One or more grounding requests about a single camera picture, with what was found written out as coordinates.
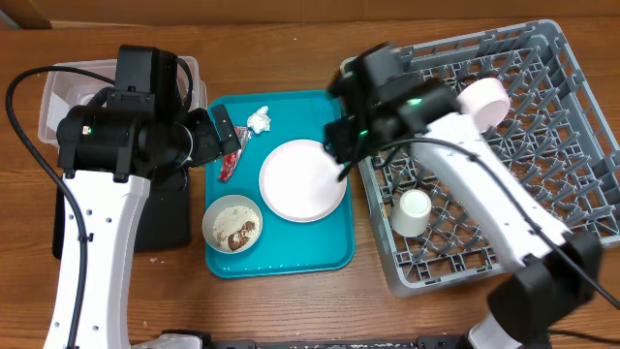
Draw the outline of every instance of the white plate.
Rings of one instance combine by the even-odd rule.
[[[347,178],[319,142],[297,140],[275,148],[264,160],[259,186],[264,202],[284,219],[307,223],[332,213],[345,196]]]

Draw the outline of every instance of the blue plastic tray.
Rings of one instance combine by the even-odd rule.
[[[355,235],[351,190],[328,217],[312,223],[280,218],[264,203],[259,173],[264,159],[278,145],[293,140],[323,141],[323,127],[340,117],[340,106],[323,90],[232,95],[218,98],[210,108],[224,105],[236,126],[245,126],[258,108],[268,106],[271,131],[254,135],[227,183],[217,180],[221,160],[206,165],[206,207],[232,194],[254,201],[263,214],[263,231],[248,250],[225,255],[206,246],[206,264],[224,278],[338,270],[351,262]]]

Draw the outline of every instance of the plastic dish rack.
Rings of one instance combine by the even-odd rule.
[[[487,142],[528,192],[575,234],[605,247],[620,244],[620,169],[613,138],[560,27],[540,20],[401,49],[407,74],[436,77],[460,93],[477,79],[499,79],[511,110]],[[478,222],[450,189],[405,152],[359,164],[389,289],[407,297],[502,272]],[[389,226],[395,200],[425,190],[432,201],[426,232],[403,238]]]

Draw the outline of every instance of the red snack wrapper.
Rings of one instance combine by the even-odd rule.
[[[236,136],[239,138],[239,142],[241,143],[241,148],[228,155],[225,155],[222,158],[222,170],[220,170],[220,175],[217,177],[217,180],[226,183],[231,175],[233,175],[234,169],[236,169],[236,164],[239,163],[239,159],[241,158],[241,154],[243,154],[243,150],[245,150],[245,146],[250,139],[252,139],[252,130],[247,127],[234,127],[234,132]]]

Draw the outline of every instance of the small paper bowl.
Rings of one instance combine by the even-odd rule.
[[[220,213],[222,213],[223,210],[225,210],[226,208],[232,207],[232,206],[249,207],[259,216],[259,222],[260,222],[259,236],[256,238],[256,240],[254,240],[254,242],[248,242],[245,245],[243,245],[243,247],[237,249],[236,251],[227,251],[227,250],[222,249],[222,247],[220,247],[220,244],[217,242],[217,239],[215,238],[215,236],[213,236],[213,223],[215,223],[215,219]],[[204,240],[206,240],[206,243],[208,243],[208,245],[211,246],[211,248],[224,254],[241,253],[247,250],[248,248],[252,247],[252,245],[255,244],[256,241],[258,241],[259,238],[261,237],[262,231],[263,231],[263,215],[261,214],[261,210],[256,204],[254,204],[252,200],[244,196],[240,196],[240,195],[228,195],[228,196],[225,196],[225,197],[222,197],[216,200],[215,202],[213,202],[213,204],[211,204],[206,209],[206,212],[204,213],[204,216],[202,217],[202,235],[204,236]]]

